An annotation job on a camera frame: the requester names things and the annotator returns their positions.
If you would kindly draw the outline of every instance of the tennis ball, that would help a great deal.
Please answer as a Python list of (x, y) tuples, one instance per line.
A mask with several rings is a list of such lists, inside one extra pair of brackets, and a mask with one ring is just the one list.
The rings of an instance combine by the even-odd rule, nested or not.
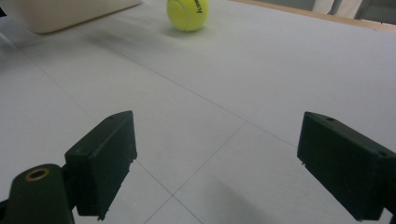
[(204, 25), (207, 0), (168, 0), (166, 12), (169, 21), (180, 31), (195, 31)]

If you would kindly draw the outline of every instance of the black plastic part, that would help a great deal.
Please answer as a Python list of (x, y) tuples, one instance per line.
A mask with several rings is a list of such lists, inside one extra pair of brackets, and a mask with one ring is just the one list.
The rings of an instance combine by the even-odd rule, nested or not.
[(81, 216), (105, 218), (136, 157), (132, 111), (106, 118), (66, 152), (64, 169), (77, 177)]
[(61, 168), (54, 164), (27, 170), (12, 182), (4, 223), (74, 223)]
[(306, 112), (297, 156), (355, 219), (379, 220), (395, 153), (336, 119)]
[(0, 8), (0, 17), (5, 17), (6, 13)]

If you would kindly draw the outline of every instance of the table surface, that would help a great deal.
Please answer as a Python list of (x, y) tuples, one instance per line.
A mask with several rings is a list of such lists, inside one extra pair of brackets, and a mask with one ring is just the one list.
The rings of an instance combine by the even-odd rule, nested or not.
[(356, 223), (296, 146), (313, 111), (396, 150), (396, 34), (226, 0), (186, 34), (165, 5), (51, 35), (0, 19), (0, 200), (133, 110), (138, 158), (104, 223)]

